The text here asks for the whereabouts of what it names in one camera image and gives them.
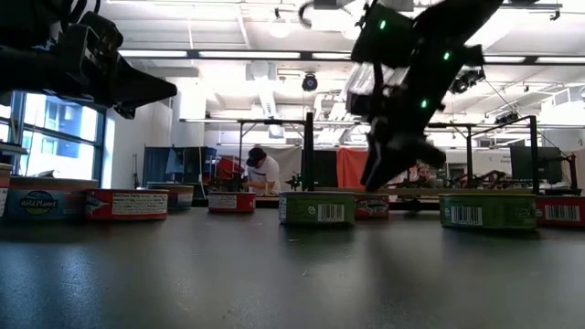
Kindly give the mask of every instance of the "window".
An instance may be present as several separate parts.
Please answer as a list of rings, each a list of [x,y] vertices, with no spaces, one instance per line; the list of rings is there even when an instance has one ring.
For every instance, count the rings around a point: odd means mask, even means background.
[[[39,94],[27,94],[25,109],[27,124],[96,141],[98,113],[93,109]]]
[[[8,142],[8,134],[10,129],[6,123],[0,123],[0,141]]]
[[[24,131],[20,174],[56,170],[59,178],[92,179],[94,146]]]
[[[0,105],[0,117],[2,118],[10,118],[10,106]]]

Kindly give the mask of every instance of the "table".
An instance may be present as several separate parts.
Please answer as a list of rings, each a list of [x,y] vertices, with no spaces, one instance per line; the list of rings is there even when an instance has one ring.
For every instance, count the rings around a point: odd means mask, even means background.
[[[0,328],[581,328],[585,231],[436,213],[285,228],[277,210],[0,228]]]

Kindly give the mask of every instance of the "robotic arm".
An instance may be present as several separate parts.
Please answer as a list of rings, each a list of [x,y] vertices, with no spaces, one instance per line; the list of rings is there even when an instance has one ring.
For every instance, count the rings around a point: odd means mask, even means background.
[[[503,2],[443,0],[415,19],[377,0],[366,5],[351,59],[373,65],[375,85],[369,95],[351,95],[350,111],[365,114],[371,126],[361,178],[367,191],[379,189],[418,160],[434,167],[444,165],[445,153],[426,142],[424,129],[437,110],[445,109],[442,99],[453,89],[462,67],[484,64],[481,45],[467,47],[465,42]],[[536,1],[511,2],[530,5]],[[382,65],[408,71],[398,86],[388,86]]]
[[[120,55],[123,36],[98,15],[101,0],[85,14],[87,0],[72,3],[0,2],[0,94],[56,95],[100,111],[114,108],[126,119],[137,107],[176,95],[175,85],[133,69]]]

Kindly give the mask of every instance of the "orange partition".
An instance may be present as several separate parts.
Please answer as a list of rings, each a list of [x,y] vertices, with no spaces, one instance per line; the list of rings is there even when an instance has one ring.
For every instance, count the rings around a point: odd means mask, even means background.
[[[359,178],[366,166],[367,152],[341,148],[337,151],[337,186],[339,188],[360,188]]]

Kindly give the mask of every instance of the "white t-shirt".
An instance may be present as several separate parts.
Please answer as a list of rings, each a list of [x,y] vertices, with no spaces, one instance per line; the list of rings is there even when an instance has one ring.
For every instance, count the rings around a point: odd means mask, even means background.
[[[280,182],[281,168],[273,157],[266,155],[266,160],[260,168],[248,167],[248,179],[251,182],[274,182],[274,187],[269,193],[279,194],[281,192]],[[252,192],[263,195],[264,188],[251,187]]]

